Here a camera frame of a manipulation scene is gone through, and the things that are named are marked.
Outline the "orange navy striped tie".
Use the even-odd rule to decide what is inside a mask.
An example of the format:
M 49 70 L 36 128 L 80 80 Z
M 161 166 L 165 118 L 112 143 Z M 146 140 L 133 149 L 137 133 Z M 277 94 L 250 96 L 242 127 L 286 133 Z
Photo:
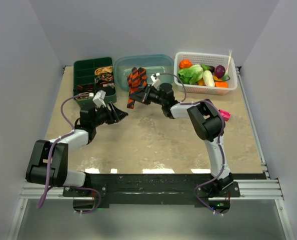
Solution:
M 129 97 L 127 102 L 127 108 L 133 109 L 135 101 L 130 99 L 130 95 L 139 91 L 147 85 L 147 71 L 143 67 L 133 67 L 131 73 L 127 76 L 127 82 L 129 87 Z

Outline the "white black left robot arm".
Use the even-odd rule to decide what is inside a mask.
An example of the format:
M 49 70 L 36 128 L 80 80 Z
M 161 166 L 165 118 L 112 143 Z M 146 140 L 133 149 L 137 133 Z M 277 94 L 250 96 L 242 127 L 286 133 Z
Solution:
M 86 180 L 86 173 L 68 170 L 69 153 L 91 143 L 97 127 L 118 123 L 126 116 L 127 112 L 111 102 L 100 107 L 94 103 L 81 106 L 71 132 L 56 139 L 35 142 L 26 170 L 26 181 L 47 187 L 73 186 L 80 196 L 89 195 L 92 184 Z

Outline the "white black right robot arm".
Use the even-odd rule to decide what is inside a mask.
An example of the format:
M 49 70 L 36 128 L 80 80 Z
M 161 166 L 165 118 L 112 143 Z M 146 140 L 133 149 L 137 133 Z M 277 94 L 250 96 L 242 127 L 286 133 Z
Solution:
M 195 188 L 197 196 L 224 197 L 234 179 L 228 167 L 224 151 L 225 121 L 219 110 L 209 100 L 183 103 L 175 98 L 171 84 L 163 83 L 158 88 L 148 84 L 132 93 L 130 99 L 149 105 L 161 106 L 163 114 L 169 119 L 189 119 L 196 135 L 204 142 L 209 161 L 210 175 L 199 176 L 175 174 L 175 183 Z

